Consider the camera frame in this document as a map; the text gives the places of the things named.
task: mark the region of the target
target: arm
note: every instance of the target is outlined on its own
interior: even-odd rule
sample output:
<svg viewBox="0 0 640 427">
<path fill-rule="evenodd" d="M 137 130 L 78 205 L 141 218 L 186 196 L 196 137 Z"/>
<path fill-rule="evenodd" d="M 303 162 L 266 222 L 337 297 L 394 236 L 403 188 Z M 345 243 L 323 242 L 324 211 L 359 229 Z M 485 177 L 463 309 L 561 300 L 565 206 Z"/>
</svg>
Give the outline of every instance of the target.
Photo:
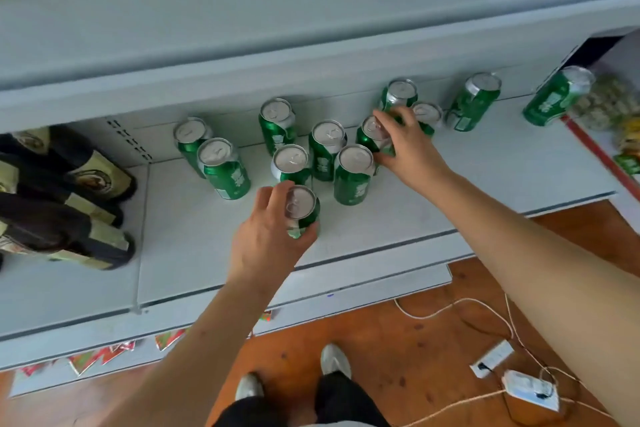
<svg viewBox="0 0 640 427">
<path fill-rule="evenodd" d="M 625 427 L 640 419 L 640 278 L 573 245 L 451 171 L 409 108 L 377 110 L 396 157 L 376 155 L 437 206 L 545 340 Z"/>
<path fill-rule="evenodd" d="M 316 225 L 287 234 L 291 181 L 258 190 L 252 215 L 237 230 L 227 282 L 185 337 L 101 427 L 202 427 L 238 351 L 302 254 Z"/>
</svg>

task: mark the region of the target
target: electrical outlet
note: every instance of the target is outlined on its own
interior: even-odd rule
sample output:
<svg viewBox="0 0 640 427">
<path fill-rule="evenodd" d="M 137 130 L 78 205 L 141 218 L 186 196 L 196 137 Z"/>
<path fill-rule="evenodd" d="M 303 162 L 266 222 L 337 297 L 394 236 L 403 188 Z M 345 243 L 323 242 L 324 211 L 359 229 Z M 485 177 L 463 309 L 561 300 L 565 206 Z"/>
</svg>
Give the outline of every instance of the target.
<svg viewBox="0 0 640 427">
<path fill-rule="evenodd" d="M 511 353 L 513 353 L 511 344 L 509 344 L 506 339 L 503 339 L 502 342 L 494 346 L 493 349 L 486 353 L 482 358 L 473 363 L 473 365 L 470 365 L 471 370 L 473 370 L 478 378 L 484 378 L 491 373 L 489 369 L 493 370 L 495 367 L 500 365 L 500 363 L 505 361 Z M 486 368 L 481 369 L 480 363 L 486 366 Z"/>
<path fill-rule="evenodd" d="M 560 409 L 558 391 L 553 383 L 519 371 L 507 370 L 502 375 L 502 384 L 507 393 L 534 405 L 557 412 Z"/>
</svg>

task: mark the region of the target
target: pants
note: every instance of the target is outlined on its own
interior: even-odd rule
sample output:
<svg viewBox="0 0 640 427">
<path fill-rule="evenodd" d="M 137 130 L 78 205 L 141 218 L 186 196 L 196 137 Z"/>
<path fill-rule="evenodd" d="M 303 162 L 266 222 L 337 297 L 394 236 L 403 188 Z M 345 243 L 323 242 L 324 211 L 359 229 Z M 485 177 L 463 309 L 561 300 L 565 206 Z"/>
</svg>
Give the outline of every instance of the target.
<svg viewBox="0 0 640 427">
<path fill-rule="evenodd" d="M 355 421 L 390 427 L 362 387 L 339 371 L 320 378 L 315 407 L 318 424 Z M 287 421 L 266 398 L 250 397 L 229 405 L 214 427 L 287 427 Z"/>
</svg>

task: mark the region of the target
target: dark glass bottle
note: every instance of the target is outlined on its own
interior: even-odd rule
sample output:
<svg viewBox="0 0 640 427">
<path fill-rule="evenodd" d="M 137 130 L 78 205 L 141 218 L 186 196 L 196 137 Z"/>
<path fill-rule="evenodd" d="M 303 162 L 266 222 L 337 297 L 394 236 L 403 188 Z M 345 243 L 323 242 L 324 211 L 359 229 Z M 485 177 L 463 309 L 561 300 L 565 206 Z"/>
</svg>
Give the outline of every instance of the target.
<svg viewBox="0 0 640 427">
<path fill-rule="evenodd" d="M 138 188 L 136 179 L 119 167 L 84 135 L 65 125 L 32 128 L 0 137 L 0 151 L 58 174 L 107 201 L 124 201 Z"/>
<path fill-rule="evenodd" d="M 111 270 L 135 253 L 130 236 L 64 204 L 0 192 L 0 248 Z"/>
<path fill-rule="evenodd" d="M 0 153 L 0 192 L 67 204 L 108 225 L 119 227 L 122 224 L 122 211 L 117 204 L 102 201 L 84 187 L 26 164 L 15 155 Z"/>
</svg>

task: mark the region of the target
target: leg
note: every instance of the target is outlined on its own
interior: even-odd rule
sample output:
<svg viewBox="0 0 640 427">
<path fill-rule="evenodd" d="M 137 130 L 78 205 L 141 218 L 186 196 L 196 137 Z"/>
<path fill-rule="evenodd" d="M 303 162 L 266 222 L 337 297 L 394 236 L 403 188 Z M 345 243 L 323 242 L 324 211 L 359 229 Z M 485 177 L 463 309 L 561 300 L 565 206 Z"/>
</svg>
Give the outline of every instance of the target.
<svg viewBox="0 0 640 427">
<path fill-rule="evenodd" d="M 316 391 L 319 424 L 355 421 L 374 427 L 390 427 L 371 397 L 351 379 L 351 367 L 335 344 L 324 347 L 321 357 L 323 377 Z"/>
<path fill-rule="evenodd" d="M 287 427 L 287 422 L 264 397 L 260 379 L 249 373 L 238 383 L 236 401 L 224 409 L 214 427 Z"/>
</svg>

